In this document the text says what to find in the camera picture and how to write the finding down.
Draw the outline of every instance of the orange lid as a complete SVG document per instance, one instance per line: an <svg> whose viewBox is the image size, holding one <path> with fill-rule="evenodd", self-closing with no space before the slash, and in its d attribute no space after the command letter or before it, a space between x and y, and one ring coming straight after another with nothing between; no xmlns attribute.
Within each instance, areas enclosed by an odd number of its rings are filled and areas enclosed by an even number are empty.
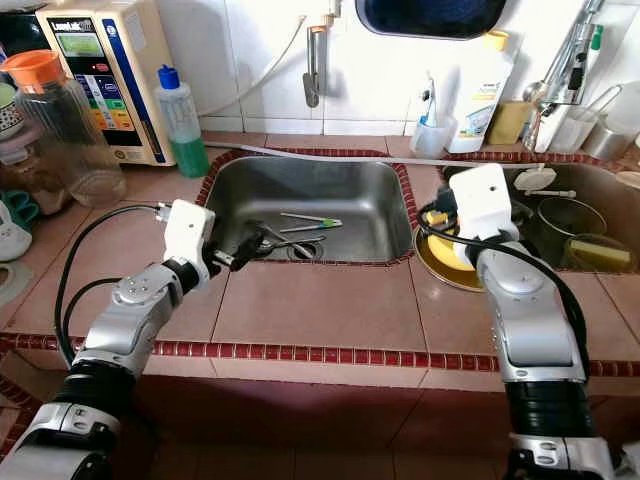
<svg viewBox="0 0 640 480"><path fill-rule="evenodd" d="M7 58L0 71L9 72L13 81L27 93L43 93L42 85L65 79L58 53L52 50L30 50Z"/></svg>

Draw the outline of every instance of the dish soap bottle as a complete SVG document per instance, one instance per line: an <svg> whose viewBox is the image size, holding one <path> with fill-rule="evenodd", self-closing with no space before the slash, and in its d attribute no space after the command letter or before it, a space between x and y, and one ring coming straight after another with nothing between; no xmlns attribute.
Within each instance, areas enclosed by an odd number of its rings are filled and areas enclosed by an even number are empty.
<svg viewBox="0 0 640 480"><path fill-rule="evenodd" d="M463 63L460 87L453 107L454 135L447 150L467 153L480 150L484 134L496 110L511 70L513 58L505 51L509 34L492 30L483 37L483 49Z"/></svg>
<svg viewBox="0 0 640 480"><path fill-rule="evenodd" d="M189 178L202 177L209 171L209 162L200 137L200 124L191 88L180 81L175 68L167 65L158 70L158 78L160 86L156 87L154 93L180 173Z"/></svg>

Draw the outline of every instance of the double sink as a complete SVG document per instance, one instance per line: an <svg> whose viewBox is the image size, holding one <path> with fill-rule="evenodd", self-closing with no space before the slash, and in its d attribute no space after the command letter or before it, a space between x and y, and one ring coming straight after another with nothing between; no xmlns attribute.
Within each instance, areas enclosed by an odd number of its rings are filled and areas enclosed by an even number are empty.
<svg viewBox="0 0 640 480"><path fill-rule="evenodd" d="M617 182L613 173L592 165L547 166L558 174L549 189L575 190L578 200L605 218L606 234L640 255L640 235L637 235L640 191ZM446 168L445 180L461 170ZM510 193L513 199L535 212L542 199L527 197L511 187L520 172L519 169L505 170ZM290 240L326 236L322 242L303 244L315 260L389 262L406 255L412 248L411 226L400 180L395 170L382 162L243 157L220 169L206 206L217 215L213 240L218 248L227 252L235 251L255 231L256 222L263 222L275 231L314 224L282 216L283 212L342 221L343 226L338 228L284 234ZM542 258L553 267L560 266L562 252L545 250L545 239L538 235L536 228L529 228L525 237L539 247ZM277 248L268 258L304 260L291 247Z"/></svg>

